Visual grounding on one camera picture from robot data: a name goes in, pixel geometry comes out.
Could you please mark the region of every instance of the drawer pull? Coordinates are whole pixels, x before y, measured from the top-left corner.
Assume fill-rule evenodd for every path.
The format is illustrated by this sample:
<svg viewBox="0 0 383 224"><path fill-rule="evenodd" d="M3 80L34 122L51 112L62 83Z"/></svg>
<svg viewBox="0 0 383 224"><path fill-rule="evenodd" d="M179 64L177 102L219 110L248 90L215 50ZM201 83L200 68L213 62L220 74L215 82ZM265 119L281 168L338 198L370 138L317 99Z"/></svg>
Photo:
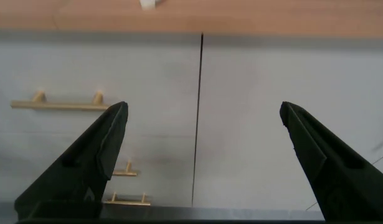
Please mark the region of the drawer pull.
<svg viewBox="0 0 383 224"><path fill-rule="evenodd" d="M11 108L14 109L101 111L108 107L110 105L103 104L103 93L100 91L91 103L48 103L44 91L38 91L31 101L11 101Z"/></svg>
<svg viewBox="0 0 383 224"><path fill-rule="evenodd" d="M137 177L137 172L131 170L131 162L128 162L128 164L126 165L126 170L114 170L114 173L112 173L112 175Z"/></svg>
<svg viewBox="0 0 383 224"><path fill-rule="evenodd" d="M124 201L124 200L117 200L116 198L116 192L112 195L111 200L107 200L105 203L112 203L117 205L139 205L139 206L150 206L151 202L146 202L146 194L143 194L143 198L140 202L134 202L134 201Z"/></svg>

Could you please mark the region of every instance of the white object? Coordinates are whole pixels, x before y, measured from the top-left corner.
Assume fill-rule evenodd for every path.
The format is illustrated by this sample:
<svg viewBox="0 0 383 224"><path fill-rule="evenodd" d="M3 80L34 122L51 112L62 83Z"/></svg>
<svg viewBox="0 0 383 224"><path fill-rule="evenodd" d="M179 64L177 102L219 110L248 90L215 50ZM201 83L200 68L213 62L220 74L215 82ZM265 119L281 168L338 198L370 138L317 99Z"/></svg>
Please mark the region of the white object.
<svg viewBox="0 0 383 224"><path fill-rule="evenodd" d="M157 2L157 0L140 0L143 10L154 9Z"/></svg>

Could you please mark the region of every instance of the wooden countertop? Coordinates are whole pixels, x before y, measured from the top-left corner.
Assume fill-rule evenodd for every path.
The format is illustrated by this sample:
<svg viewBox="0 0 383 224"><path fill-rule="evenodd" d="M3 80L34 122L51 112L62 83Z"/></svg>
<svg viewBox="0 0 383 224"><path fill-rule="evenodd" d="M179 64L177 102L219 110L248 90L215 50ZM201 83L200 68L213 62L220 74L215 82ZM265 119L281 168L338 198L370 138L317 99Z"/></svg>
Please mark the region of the wooden countertop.
<svg viewBox="0 0 383 224"><path fill-rule="evenodd" d="M383 0L0 0L0 29L383 38Z"/></svg>

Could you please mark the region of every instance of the kitchen cabinet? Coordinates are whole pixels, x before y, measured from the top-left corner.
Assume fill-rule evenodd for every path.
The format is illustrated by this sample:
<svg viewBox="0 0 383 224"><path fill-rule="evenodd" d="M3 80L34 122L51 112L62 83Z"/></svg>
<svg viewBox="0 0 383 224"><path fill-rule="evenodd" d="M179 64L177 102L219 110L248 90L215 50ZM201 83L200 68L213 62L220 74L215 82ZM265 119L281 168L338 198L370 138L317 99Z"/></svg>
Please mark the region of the kitchen cabinet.
<svg viewBox="0 0 383 224"><path fill-rule="evenodd" d="M280 119L282 101L378 160L383 40L205 35L195 207L306 210L315 203Z"/></svg>
<svg viewBox="0 0 383 224"><path fill-rule="evenodd" d="M145 193L152 205L191 206L200 43L200 35L0 32L0 200L14 200L102 113L14 110L10 101L44 90L51 102L88 103L102 91L104 103L129 104L116 167L131 161L139 171L113 177L107 197ZM15 184L19 171L30 182Z"/></svg>

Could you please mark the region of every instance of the drawer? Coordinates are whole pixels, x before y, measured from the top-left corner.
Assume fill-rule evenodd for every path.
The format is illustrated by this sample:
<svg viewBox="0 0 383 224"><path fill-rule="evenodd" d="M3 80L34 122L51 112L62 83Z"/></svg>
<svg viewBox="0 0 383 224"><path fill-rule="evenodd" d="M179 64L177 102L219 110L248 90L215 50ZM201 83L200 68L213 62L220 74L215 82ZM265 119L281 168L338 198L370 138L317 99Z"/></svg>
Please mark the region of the drawer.
<svg viewBox="0 0 383 224"><path fill-rule="evenodd" d="M0 201L15 200L73 142L76 134L0 133ZM125 134L116 170L128 161L137 177L112 177L105 199L146 194L153 205L191 206L195 138Z"/></svg>
<svg viewBox="0 0 383 224"><path fill-rule="evenodd" d="M304 107L383 156L383 41L204 36L194 206L306 210L316 199L280 119Z"/></svg>
<svg viewBox="0 0 383 224"><path fill-rule="evenodd" d="M0 32L0 131L81 133L101 112L12 110L48 101L129 104L127 131L195 135L199 35Z"/></svg>
<svg viewBox="0 0 383 224"><path fill-rule="evenodd" d="M141 200L146 194L153 206L191 207L195 138L125 135L116 170L131 161L137 177L114 176L105 199L114 192L120 199Z"/></svg>

